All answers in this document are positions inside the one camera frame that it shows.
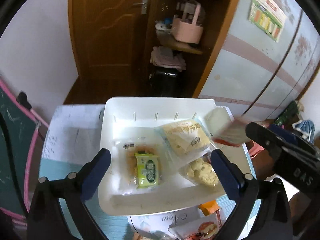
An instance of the poster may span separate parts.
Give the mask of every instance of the poster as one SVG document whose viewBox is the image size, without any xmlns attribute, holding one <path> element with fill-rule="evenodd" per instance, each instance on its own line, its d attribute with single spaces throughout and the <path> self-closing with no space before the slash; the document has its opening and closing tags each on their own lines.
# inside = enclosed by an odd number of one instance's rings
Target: poster
<svg viewBox="0 0 320 240">
<path fill-rule="evenodd" d="M 278 42 L 287 16 L 273 0 L 252 0 L 249 20 Z"/>
</svg>

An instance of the folded clothes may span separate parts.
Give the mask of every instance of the folded clothes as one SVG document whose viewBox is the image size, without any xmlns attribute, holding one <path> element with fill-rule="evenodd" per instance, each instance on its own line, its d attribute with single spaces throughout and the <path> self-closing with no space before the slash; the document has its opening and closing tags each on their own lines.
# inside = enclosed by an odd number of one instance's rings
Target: folded clothes
<svg viewBox="0 0 320 240">
<path fill-rule="evenodd" d="M 155 66 L 175 68 L 178 70 L 186 69 L 186 62 L 182 54 L 173 55 L 172 50 L 166 47 L 153 47 L 150 63 Z"/>
</svg>

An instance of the packaged bread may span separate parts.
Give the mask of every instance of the packaged bread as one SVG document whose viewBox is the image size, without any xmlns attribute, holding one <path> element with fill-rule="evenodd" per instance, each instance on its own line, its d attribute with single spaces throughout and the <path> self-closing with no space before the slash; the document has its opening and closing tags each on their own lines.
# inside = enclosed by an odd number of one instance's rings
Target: packaged bread
<svg viewBox="0 0 320 240">
<path fill-rule="evenodd" d="M 222 227 L 218 214 L 217 211 L 186 224 L 171 226 L 168 231 L 178 240 L 213 240 Z"/>
<path fill-rule="evenodd" d="M 216 149 L 199 120 L 173 122 L 157 130 L 171 150 L 171 162 L 176 169 Z"/>
</svg>

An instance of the door handle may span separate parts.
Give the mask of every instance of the door handle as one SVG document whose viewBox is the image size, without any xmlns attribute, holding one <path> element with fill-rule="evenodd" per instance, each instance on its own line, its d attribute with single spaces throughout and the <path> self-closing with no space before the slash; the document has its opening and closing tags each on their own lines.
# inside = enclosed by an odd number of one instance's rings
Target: door handle
<svg viewBox="0 0 320 240">
<path fill-rule="evenodd" d="M 148 0 L 142 0 L 142 2 L 135 2 L 132 5 L 141 5 L 141 14 L 147 14 Z"/>
<path fill-rule="evenodd" d="M 132 5 L 144 5 L 148 4 L 147 2 L 134 2 Z"/>
</svg>

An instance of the wooden door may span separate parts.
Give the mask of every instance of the wooden door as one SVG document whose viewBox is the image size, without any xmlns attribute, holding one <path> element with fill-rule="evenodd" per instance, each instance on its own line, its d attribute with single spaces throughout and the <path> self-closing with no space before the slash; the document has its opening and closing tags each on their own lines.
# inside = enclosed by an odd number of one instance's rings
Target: wooden door
<svg viewBox="0 0 320 240">
<path fill-rule="evenodd" d="M 142 5 L 133 5 L 141 2 L 68 1 L 70 35 L 80 80 L 126 82 L 141 77 L 148 13 L 141 14 Z"/>
</svg>

